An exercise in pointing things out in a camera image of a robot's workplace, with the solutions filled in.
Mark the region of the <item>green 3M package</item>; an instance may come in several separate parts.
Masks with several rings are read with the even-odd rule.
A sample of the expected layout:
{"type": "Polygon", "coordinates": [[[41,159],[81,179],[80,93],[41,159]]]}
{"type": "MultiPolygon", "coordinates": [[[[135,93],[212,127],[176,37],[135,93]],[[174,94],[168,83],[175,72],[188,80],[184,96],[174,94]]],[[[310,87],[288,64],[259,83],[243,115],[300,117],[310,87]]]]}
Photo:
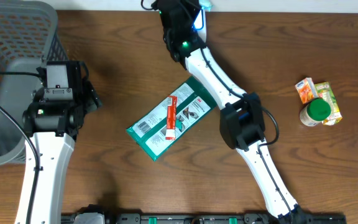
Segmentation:
{"type": "Polygon", "coordinates": [[[182,83],[171,95],[177,97],[175,139],[166,138],[168,98],[126,129],[153,161],[216,107],[207,89],[193,77],[182,83]]]}

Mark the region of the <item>red sachet packet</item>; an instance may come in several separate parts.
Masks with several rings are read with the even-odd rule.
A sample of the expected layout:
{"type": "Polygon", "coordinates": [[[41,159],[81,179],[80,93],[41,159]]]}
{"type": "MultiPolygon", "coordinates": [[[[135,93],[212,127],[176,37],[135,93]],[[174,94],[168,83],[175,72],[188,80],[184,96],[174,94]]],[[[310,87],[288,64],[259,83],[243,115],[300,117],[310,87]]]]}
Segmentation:
{"type": "Polygon", "coordinates": [[[176,140],[176,113],[177,113],[177,97],[168,96],[167,98],[167,125],[166,125],[166,140],[176,140]]]}

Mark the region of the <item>small orange box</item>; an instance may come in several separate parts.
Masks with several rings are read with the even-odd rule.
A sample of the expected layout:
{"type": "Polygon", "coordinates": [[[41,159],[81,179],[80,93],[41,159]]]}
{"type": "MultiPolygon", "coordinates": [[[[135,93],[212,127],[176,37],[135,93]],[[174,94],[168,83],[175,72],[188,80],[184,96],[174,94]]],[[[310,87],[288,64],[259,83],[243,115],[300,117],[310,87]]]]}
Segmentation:
{"type": "Polygon", "coordinates": [[[307,104],[318,97],[312,78],[304,78],[295,85],[301,102],[307,104]]]}

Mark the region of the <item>white jar green lid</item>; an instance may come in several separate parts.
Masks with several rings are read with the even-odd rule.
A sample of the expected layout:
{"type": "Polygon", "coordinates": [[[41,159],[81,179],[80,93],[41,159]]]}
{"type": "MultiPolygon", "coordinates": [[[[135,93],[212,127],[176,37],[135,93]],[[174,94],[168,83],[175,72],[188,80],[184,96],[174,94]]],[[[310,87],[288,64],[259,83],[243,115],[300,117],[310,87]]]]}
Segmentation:
{"type": "Polygon", "coordinates": [[[331,114],[331,107],[322,98],[316,98],[300,111],[300,121],[305,126],[316,126],[331,114]]]}

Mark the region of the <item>green yellow juice carton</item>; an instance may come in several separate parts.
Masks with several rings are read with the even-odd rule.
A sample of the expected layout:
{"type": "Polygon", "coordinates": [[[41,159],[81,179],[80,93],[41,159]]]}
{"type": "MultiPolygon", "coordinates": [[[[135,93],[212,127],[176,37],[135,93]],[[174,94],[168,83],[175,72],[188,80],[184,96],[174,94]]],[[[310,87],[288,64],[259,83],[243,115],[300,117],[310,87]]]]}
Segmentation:
{"type": "Polygon", "coordinates": [[[314,85],[320,98],[326,101],[331,107],[331,114],[322,121],[323,125],[333,126],[342,120],[342,114],[339,110],[336,97],[332,91],[329,82],[317,83],[314,85]]]}

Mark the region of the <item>mint green wipes pack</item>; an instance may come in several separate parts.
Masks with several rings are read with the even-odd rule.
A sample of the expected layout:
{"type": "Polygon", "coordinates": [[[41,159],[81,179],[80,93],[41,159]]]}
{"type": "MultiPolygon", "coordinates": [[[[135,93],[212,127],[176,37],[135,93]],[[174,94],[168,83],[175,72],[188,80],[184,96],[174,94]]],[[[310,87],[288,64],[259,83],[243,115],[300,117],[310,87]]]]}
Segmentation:
{"type": "Polygon", "coordinates": [[[213,7],[213,4],[211,3],[210,0],[199,0],[198,2],[202,10],[210,11],[213,7]]]}

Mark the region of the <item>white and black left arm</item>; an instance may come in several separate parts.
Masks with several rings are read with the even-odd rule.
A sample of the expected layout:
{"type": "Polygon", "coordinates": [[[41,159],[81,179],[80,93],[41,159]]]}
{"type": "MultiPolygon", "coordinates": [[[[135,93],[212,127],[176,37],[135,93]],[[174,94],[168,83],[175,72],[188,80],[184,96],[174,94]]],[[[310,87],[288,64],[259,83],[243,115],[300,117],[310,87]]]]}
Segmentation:
{"type": "Polygon", "coordinates": [[[101,106],[90,81],[46,88],[24,111],[25,174],[16,223],[60,223],[70,157],[85,116],[101,106]]]}

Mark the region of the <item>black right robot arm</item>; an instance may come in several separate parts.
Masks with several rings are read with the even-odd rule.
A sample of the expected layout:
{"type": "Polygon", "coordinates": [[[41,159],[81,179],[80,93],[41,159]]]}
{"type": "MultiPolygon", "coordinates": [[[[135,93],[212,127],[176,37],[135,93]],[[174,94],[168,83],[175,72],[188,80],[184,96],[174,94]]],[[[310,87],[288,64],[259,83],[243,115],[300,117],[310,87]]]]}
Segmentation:
{"type": "Polygon", "coordinates": [[[267,211],[279,223],[296,223],[298,203],[283,183],[265,137],[264,117],[272,114],[256,93],[237,86],[218,65],[196,32],[179,36],[171,30],[164,41],[174,61],[180,62],[213,97],[220,110],[219,131],[228,147],[245,160],[264,197],[267,211]]]}

